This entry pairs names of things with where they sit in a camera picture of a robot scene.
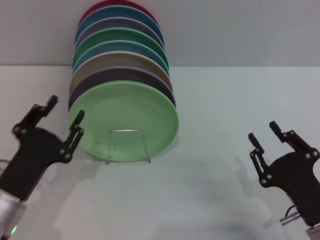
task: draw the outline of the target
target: red plate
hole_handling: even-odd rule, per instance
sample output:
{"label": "red plate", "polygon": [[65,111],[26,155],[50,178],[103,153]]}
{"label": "red plate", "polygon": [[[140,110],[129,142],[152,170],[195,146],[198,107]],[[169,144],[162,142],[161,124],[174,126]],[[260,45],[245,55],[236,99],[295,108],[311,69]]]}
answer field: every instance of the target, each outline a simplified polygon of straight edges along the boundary
{"label": "red plate", "polygon": [[112,5],[123,5],[123,6],[128,6],[128,7],[138,9],[144,12],[145,14],[147,14],[150,18],[152,18],[155,21],[155,23],[159,26],[159,24],[157,23],[157,20],[154,18],[154,16],[152,16],[152,14],[147,9],[145,9],[143,6],[140,6],[137,3],[134,3],[132,1],[127,1],[127,0],[105,0],[97,3],[96,5],[93,5],[83,14],[83,16],[79,21],[78,26],[88,15],[93,13],[95,10],[98,10],[100,8],[107,7],[107,6],[112,6]]}

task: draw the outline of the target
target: blue plate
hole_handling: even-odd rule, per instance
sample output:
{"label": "blue plate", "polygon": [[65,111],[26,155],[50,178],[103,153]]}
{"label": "blue plate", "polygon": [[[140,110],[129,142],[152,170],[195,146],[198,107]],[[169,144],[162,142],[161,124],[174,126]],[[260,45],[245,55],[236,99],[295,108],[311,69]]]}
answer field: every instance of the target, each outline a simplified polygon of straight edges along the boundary
{"label": "blue plate", "polygon": [[88,26],[78,37],[75,42],[75,48],[77,48],[87,37],[95,32],[108,28],[130,28],[147,34],[153,40],[155,40],[164,49],[164,45],[159,36],[144,23],[127,17],[109,17]]}
{"label": "blue plate", "polygon": [[83,64],[88,59],[110,51],[128,51],[144,55],[159,64],[162,69],[168,74],[168,76],[170,76],[169,69],[165,61],[154,50],[141,43],[128,40],[106,41],[89,48],[75,62],[72,68],[72,74],[81,66],[81,64]]}
{"label": "blue plate", "polygon": [[146,24],[159,36],[161,42],[163,43],[163,45],[165,45],[164,37],[161,34],[160,28],[151,17],[136,8],[122,5],[106,6],[94,11],[89,16],[87,16],[79,25],[76,31],[74,42],[78,40],[80,34],[91,24],[99,20],[112,17],[130,18]]}

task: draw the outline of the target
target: wire plate holder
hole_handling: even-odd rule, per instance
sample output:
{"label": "wire plate holder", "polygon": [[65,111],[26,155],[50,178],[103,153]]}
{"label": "wire plate holder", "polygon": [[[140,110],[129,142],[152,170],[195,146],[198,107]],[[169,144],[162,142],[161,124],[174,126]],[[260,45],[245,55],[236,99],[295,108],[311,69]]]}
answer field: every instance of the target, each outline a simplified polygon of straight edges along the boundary
{"label": "wire plate holder", "polygon": [[122,134],[128,134],[128,133],[141,133],[141,137],[142,137],[142,141],[143,141],[143,145],[144,145],[144,152],[145,152],[145,160],[148,163],[151,163],[151,158],[149,157],[148,154],[148,149],[147,149],[147,143],[146,143],[146,138],[145,138],[145,134],[144,131],[141,129],[127,129],[127,130],[110,130],[108,132],[108,159],[106,161],[106,164],[110,164],[111,162],[111,157],[110,157],[110,140],[111,140],[111,136],[114,133],[122,133]]}

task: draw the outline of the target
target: beige plate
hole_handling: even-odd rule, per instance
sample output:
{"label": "beige plate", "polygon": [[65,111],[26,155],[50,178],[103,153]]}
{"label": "beige plate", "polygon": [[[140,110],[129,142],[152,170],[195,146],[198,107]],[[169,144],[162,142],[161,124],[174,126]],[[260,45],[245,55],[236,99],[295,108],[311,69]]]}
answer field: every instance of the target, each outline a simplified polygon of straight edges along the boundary
{"label": "beige plate", "polygon": [[149,71],[161,78],[171,91],[173,90],[167,73],[152,59],[131,51],[109,51],[93,56],[79,66],[72,76],[69,92],[71,93],[82,80],[94,72],[114,66],[130,66]]}

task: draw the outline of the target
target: screw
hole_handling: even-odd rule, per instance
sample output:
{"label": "screw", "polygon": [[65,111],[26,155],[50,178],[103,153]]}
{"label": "screw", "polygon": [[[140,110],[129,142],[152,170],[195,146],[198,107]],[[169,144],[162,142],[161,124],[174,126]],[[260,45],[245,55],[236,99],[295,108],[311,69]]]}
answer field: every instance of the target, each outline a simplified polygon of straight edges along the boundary
{"label": "screw", "polygon": [[14,128],[13,128],[13,131],[16,133],[16,132],[18,132],[20,130],[20,127],[18,127],[18,126],[15,126]]}

